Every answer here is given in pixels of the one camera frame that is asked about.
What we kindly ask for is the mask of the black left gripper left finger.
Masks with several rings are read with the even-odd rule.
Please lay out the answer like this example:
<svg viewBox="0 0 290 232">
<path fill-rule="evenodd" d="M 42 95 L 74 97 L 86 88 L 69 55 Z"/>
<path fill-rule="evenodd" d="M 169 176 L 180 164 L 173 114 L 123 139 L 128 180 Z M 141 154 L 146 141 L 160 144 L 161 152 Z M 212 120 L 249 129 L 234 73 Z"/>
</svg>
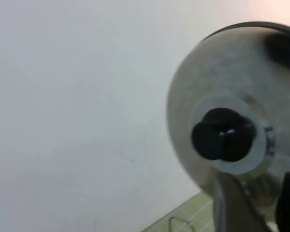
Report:
<svg viewBox="0 0 290 232">
<path fill-rule="evenodd" d="M 218 174 L 213 192 L 213 219 L 217 232 L 265 232 L 264 219 L 248 199 L 241 183 L 230 174 Z"/>
</svg>

